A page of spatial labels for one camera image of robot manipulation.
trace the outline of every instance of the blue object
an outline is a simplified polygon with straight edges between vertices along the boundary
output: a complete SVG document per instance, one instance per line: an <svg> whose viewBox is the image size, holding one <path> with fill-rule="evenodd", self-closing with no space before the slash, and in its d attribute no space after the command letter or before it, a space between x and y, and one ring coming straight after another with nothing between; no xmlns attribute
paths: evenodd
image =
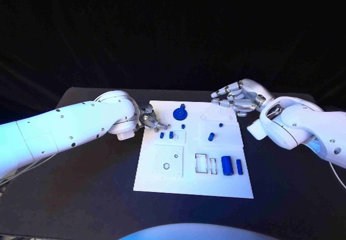
<svg viewBox="0 0 346 240"><path fill-rule="evenodd" d="M238 174L242 175L243 174L243 169L242 169L241 159L236 159L236 168L238 168Z"/></svg>
<svg viewBox="0 0 346 240"><path fill-rule="evenodd" d="M179 121L184 120L187 117L186 105L181 104L180 108L173 111L173 118Z"/></svg>
<svg viewBox="0 0 346 240"><path fill-rule="evenodd" d="M226 176L233 175L233 167L232 167L230 157L229 156L223 156L220 158L220 162L222 162L223 175L226 175Z"/></svg>
<svg viewBox="0 0 346 240"><path fill-rule="evenodd" d="M207 140L209 140L209 141L212 141L212 140L213 140L213 138L215 138L215 133L213 133L213 132L210 132L210 135L209 135L209 138L207 138Z"/></svg>

